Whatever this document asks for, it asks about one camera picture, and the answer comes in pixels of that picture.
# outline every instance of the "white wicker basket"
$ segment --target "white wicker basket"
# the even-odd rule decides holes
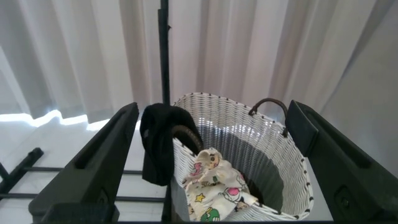
[[[308,216],[313,193],[305,159],[291,136],[282,135],[283,125],[257,112],[250,116],[250,107],[208,93],[184,95],[174,105],[191,114],[205,148],[219,150],[261,191],[264,205],[233,212],[225,221],[289,221]],[[182,180],[193,167],[195,155],[178,139],[173,142],[172,200],[179,217],[189,221]]]

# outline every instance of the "brown handle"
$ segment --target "brown handle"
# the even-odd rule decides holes
[[[253,112],[257,113],[258,107],[261,106],[265,102],[274,102],[274,103],[278,104],[282,108],[282,110],[284,111],[285,119],[286,119],[287,107],[283,104],[283,102],[281,102],[279,100],[276,100],[276,99],[273,99],[273,98],[265,98],[265,99],[260,100],[258,103],[256,103],[256,105],[253,106],[253,108],[251,108],[251,110],[249,111],[249,115],[252,116]],[[282,132],[282,135],[285,138],[287,138],[287,128],[286,127],[284,128],[284,131]]]

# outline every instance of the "white floor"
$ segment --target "white floor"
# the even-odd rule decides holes
[[[87,131],[87,123],[62,125],[55,117],[47,124],[35,128],[23,121],[0,122],[0,162],[10,172],[35,147],[40,147],[44,155],[36,166],[64,167],[70,159],[96,134]],[[134,134],[125,170],[142,170],[144,149],[137,130]],[[329,209],[320,191],[318,182],[309,163],[314,191],[315,205],[307,220],[332,220]],[[57,173],[28,172],[11,190],[12,193],[39,193]],[[124,175],[119,186],[118,196],[164,197],[165,187],[150,184],[141,176]],[[3,199],[0,201],[0,223],[31,223],[28,212],[30,200]],[[161,203],[116,202],[120,211],[120,221],[160,221]]]

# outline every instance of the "woven wicker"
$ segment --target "woven wicker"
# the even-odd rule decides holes
[[[283,125],[260,113],[250,116],[250,107],[208,93],[184,95],[174,105],[191,114],[204,147],[219,150],[261,192],[264,204],[232,212],[225,221],[289,221],[308,216],[313,192],[305,159],[291,136],[281,134]],[[181,219],[189,221],[182,180],[195,155],[178,139],[173,142],[172,200]]]

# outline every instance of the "white patterned cloth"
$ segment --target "white patterned cloth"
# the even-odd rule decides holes
[[[213,148],[199,153],[182,184],[191,221],[220,221],[257,201],[242,174]]]

